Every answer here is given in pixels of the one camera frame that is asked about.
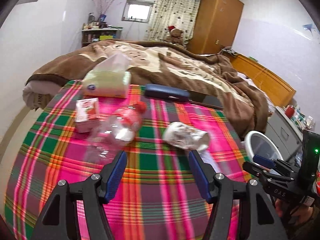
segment brown blanket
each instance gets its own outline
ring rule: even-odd
[[[228,58],[194,55],[166,42],[107,40],[93,43],[42,66],[27,83],[43,80],[63,86],[69,80],[83,79],[95,65],[116,51],[132,59],[128,68],[132,84],[154,83],[217,96],[241,138],[250,130],[265,131],[268,117],[265,96],[237,77]]]

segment plastic bottle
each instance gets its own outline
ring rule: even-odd
[[[142,126],[143,102],[117,109],[92,131],[85,160],[96,164],[111,163],[119,150],[134,139]]]

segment patterned curtain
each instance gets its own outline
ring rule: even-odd
[[[183,30],[184,40],[191,39],[199,5],[200,0],[155,0],[145,40],[163,40],[171,25]]]

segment window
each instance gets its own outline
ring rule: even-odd
[[[150,18],[153,2],[127,0],[122,20],[130,22],[147,23]]]

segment white mug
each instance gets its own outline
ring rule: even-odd
[[[163,133],[162,139],[172,146],[188,151],[205,150],[209,147],[210,142],[207,132],[182,122],[172,122],[169,124]]]

